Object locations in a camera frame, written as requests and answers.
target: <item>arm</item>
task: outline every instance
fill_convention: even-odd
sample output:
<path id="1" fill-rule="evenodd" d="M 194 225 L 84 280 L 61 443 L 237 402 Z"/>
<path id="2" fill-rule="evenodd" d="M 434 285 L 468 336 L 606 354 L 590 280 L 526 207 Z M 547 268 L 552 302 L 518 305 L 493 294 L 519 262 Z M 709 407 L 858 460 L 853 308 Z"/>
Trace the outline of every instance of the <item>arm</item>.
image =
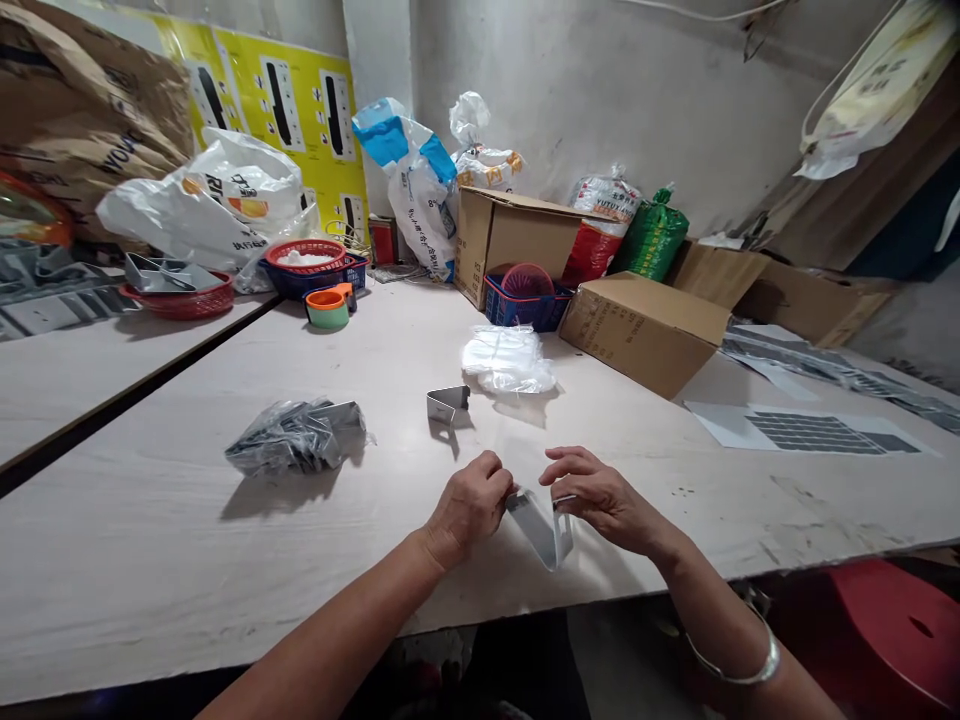
<path id="1" fill-rule="evenodd" d="M 646 555 L 667 583 L 670 597 L 697 650 L 729 677 L 751 677 L 770 647 L 767 630 L 703 553 L 637 493 L 616 470 L 581 448 L 547 450 L 555 462 L 540 477 L 553 485 L 558 512 L 576 515 L 625 550 Z M 749 718 L 836 718 L 843 715 L 782 645 L 780 666 L 767 682 L 736 686 Z"/>
<path id="2" fill-rule="evenodd" d="M 340 717 L 441 578 L 497 530 L 512 486 L 490 451 L 455 473 L 424 527 L 281 640 L 198 719 Z"/>

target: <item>floor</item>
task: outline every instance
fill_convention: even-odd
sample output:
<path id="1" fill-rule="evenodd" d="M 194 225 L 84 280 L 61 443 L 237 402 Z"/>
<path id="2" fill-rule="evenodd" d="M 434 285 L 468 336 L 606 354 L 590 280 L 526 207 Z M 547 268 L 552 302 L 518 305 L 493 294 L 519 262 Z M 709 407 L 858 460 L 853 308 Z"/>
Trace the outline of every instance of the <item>floor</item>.
<path id="1" fill-rule="evenodd" d="M 656 629 L 632 600 L 570 608 L 570 644 L 592 720 L 703 720 L 717 717 L 679 686 Z"/>

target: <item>forearm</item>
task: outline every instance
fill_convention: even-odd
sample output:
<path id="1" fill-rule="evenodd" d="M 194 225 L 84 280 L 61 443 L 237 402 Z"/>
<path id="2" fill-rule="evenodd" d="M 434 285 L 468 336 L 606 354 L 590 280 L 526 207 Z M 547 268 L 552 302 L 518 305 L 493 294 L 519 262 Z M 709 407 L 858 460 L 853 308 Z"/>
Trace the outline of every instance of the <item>forearm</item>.
<path id="1" fill-rule="evenodd" d="M 207 707 L 202 720 L 337 718 L 443 576 L 416 531 L 297 627 Z"/>
<path id="2" fill-rule="evenodd" d="M 703 657 L 727 676 L 752 677 L 770 651 L 770 637 L 760 619 L 730 589 L 690 538 L 676 535 L 651 559 L 667 583 L 670 596 L 691 641 Z M 745 717 L 842 718 L 816 681 L 782 645 L 780 665 L 766 682 L 741 686 Z"/>

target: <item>red basket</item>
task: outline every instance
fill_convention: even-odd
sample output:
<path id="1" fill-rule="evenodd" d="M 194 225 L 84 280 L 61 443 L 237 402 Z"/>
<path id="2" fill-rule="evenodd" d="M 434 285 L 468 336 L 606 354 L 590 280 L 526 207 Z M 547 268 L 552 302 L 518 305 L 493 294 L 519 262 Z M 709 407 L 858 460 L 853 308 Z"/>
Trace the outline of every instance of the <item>red basket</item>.
<path id="1" fill-rule="evenodd" d="M 280 262 L 280 258 L 286 257 L 291 250 L 296 250 L 301 255 L 333 255 L 334 259 L 317 265 L 284 265 Z M 270 248 L 264 255 L 266 261 L 274 267 L 297 275 L 340 270 L 346 265 L 346 257 L 346 248 L 332 240 L 291 240 Z"/>
<path id="2" fill-rule="evenodd" d="M 223 284 L 195 293 L 141 295 L 129 283 L 121 285 L 119 290 L 121 295 L 136 300 L 157 317 L 197 320 L 220 315 L 233 307 L 233 278 L 226 273 L 214 272 L 213 275 L 223 280 Z"/>

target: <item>brown paper bag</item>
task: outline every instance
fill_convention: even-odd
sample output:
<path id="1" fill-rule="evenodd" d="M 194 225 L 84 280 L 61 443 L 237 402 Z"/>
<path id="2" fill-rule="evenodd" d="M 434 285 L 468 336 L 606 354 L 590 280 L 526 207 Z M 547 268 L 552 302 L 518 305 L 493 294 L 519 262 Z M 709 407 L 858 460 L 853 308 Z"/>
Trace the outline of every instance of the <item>brown paper bag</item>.
<path id="1" fill-rule="evenodd" d="M 0 2 L 0 169 L 73 214 L 77 238 L 143 250 L 95 209 L 192 154 L 189 78 L 172 60 L 37 0 Z"/>

